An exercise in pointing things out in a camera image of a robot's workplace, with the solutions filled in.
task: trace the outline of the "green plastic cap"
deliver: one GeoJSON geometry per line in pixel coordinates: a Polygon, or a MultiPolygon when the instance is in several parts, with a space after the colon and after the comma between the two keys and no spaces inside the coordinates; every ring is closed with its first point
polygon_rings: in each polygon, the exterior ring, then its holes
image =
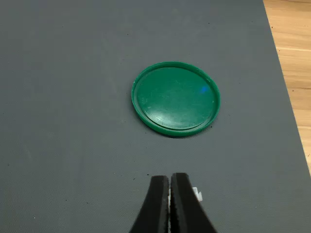
{"type": "Polygon", "coordinates": [[[143,70],[133,83],[132,103],[155,131],[187,136],[209,126],[220,108],[215,82],[199,68],[163,62],[143,70]]]}

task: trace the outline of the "green lid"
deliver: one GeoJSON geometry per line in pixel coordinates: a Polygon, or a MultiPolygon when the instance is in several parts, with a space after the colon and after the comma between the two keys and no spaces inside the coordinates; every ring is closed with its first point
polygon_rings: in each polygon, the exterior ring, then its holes
{"type": "Polygon", "coordinates": [[[216,118],[220,93],[202,70],[182,62],[146,68],[133,83],[132,102],[140,119],[167,135],[187,136],[216,118]]]}

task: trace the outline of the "wooden floor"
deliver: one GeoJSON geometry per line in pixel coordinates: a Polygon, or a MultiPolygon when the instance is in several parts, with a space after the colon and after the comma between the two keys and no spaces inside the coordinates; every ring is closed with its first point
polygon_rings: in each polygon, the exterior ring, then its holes
{"type": "Polygon", "coordinates": [[[311,0],[263,0],[311,174],[311,0]]]}

